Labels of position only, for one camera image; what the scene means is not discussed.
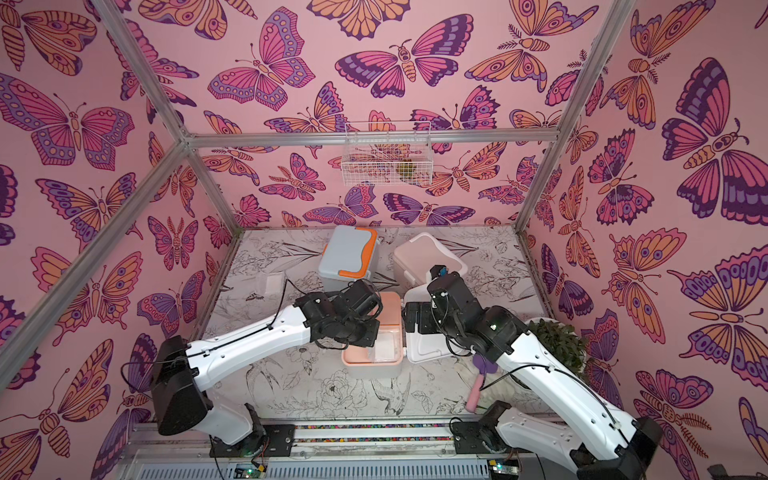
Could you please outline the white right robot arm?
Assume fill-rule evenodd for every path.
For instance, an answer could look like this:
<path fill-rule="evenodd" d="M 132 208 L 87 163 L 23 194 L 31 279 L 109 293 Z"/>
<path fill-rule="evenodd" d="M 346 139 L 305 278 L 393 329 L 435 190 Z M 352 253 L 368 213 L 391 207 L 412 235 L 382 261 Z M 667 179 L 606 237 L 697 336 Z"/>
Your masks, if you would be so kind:
<path fill-rule="evenodd" d="M 534 418 L 497 400 L 479 420 L 457 427 L 456 439 L 478 442 L 487 451 L 525 450 L 579 479 L 644 478 L 660 445 L 660 425 L 635 418 L 596 393 L 512 311 L 482 306 L 458 273 L 409 291 L 402 318 L 407 332 L 425 326 L 519 379 L 561 419 Z"/>

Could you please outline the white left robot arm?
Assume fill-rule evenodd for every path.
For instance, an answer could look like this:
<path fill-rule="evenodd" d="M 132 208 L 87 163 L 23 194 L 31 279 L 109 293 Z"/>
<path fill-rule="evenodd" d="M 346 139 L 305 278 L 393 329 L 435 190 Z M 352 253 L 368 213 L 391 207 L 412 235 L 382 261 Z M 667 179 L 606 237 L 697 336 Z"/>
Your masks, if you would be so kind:
<path fill-rule="evenodd" d="M 259 449 L 267 434 L 255 407 L 216 393 L 216 383 L 294 347 L 322 347 L 327 340 L 343 348 L 371 347 L 382 311 L 377 289 L 357 280 L 338 291 L 304 293 L 274 315 L 218 337 L 165 340 L 151 370 L 158 434 L 197 431 L 228 447 Z"/>

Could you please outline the white and peach first aid box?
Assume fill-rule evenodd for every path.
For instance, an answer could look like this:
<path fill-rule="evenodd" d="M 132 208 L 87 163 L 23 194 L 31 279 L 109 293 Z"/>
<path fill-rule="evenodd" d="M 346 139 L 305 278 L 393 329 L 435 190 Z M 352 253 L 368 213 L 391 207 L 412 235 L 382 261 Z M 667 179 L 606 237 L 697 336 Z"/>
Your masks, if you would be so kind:
<path fill-rule="evenodd" d="M 409 301 L 428 300 L 426 285 L 412 288 L 401 298 L 395 292 L 382 292 L 383 312 L 379 315 L 379 332 L 397 332 L 402 339 L 402 360 L 397 363 L 371 363 L 367 349 L 350 346 L 341 354 L 344 366 L 355 379 L 379 380 L 394 379 L 409 365 L 423 365 L 450 356 L 441 334 L 407 333 L 405 331 L 401 308 Z"/>

